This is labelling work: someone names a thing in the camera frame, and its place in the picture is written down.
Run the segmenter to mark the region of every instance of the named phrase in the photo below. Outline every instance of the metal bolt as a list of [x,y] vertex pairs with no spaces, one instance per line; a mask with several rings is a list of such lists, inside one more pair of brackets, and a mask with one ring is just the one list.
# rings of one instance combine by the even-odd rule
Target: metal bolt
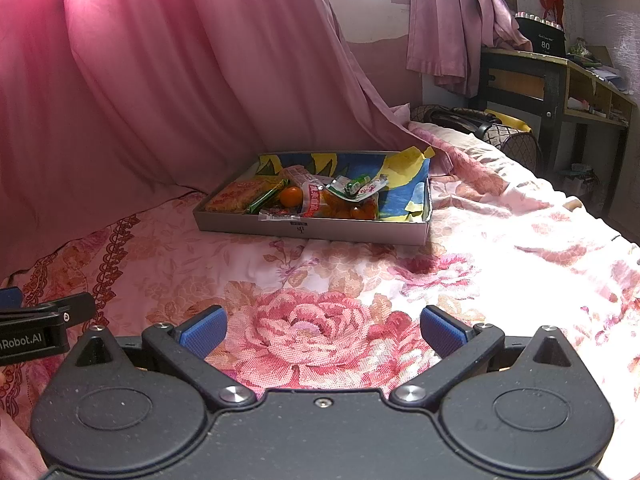
[[251,390],[244,386],[227,386],[220,390],[220,398],[225,402],[239,404],[251,397]]
[[413,384],[406,384],[396,388],[396,397],[404,402],[415,402],[416,400],[423,400],[427,396],[427,392],[420,386],[414,386]]
[[322,399],[316,399],[314,400],[314,404],[318,407],[318,408],[328,408],[329,406],[331,406],[334,402],[331,399],[325,399],[324,397]]

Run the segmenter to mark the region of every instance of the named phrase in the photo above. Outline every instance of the floral bedsheet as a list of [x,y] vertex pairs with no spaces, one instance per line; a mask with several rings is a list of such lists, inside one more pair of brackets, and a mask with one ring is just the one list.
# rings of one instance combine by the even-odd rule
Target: floral bedsheet
[[[180,324],[220,304],[228,333],[207,361],[258,392],[388,393],[438,361],[417,325],[426,303],[509,335],[554,324],[616,415],[602,470],[614,480],[638,475],[640,250],[491,146],[431,124],[410,127],[454,165],[453,176],[431,179],[424,247],[200,232],[194,192],[71,241],[10,283],[28,304],[89,291],[98,322],[116,335]],[[0,404],[21,430],[61,360],[4,369]],[[5,414],[0,422],[0,476],[34,478],[42,468],[28,462],[35,448],[25,438],[11,449],[2,436],[14,425]]]

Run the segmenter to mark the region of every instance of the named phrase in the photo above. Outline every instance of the crumpled blanket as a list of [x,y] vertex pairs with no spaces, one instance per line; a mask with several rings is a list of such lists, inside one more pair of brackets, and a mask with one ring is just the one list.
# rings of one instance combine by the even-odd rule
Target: crumpled blanket
[[532,50],[504,0],[411,0],[409,70],[431,74],[437,85],[473,97],[482,46]]
[[[191,209],[202,195],[191,193],[67,243],[12,283],[29,304],[89,291],[98,321],[116,335],[179,324],[220,304],[228,333],[207,361],[258,392],[388,393],[438,362],[420,338],[425,303],[509,335],[554,324],[616,415],[603,472],[632,478],[640,472],[639,248],[474,137],[432,124],[409,128],[454,164],[454,176],[431,179],[423,247],[200,232]],[[61,359],[4,369],[0,402],[22,430]],[[0,438],[0,449],[8,446]],[[12,453],[37,459],[34,446]],[[33,479],[33,471],[2,477]]]

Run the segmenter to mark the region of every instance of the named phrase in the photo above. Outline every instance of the desk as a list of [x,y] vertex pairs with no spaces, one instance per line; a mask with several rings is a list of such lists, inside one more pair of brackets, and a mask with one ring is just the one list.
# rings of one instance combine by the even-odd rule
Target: desk
[[[568,108],[569,97],[586,100],[606,117]],[[635,103],[593,73],[561,57],[485,48],[482,50],[480,86],[472,108],[484,110],[487,102],[498,103],[540,116],[538,142],[542,150],[542,176],[552,180],[562,122],[577,123],[572,161],[581,162],[588,125],[605,125],[618,130],[618,148],[602,216],[609,213],[625,155],[628,126],[611,117],[622,112],[627,121]]]

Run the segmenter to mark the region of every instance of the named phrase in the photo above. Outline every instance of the box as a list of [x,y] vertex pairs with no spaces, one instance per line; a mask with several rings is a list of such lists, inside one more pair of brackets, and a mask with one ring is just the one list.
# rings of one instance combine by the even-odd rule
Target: box
[[516,18],[522,35],[531,41],[533,52],[548,56],[566,57],[564,32],[530,18]]
[[[396,152],[350,152],[392,155]],[[265,155],[290,155],[267,153]],[[431,196],[428,180],[424,186],[422,222],[389,222],[382,220],[343,220],[334,218],[300,218],[300,220],[259,220],[258,215],[230,214],[204,211],[207,202],[230,182],[241,176],[253,175],[258,162],[213,190],[193,209],[193,216],[201,231],[240,233],[290,238],[316,238],[346,242],[422,246],[427,241],[431,219]]]

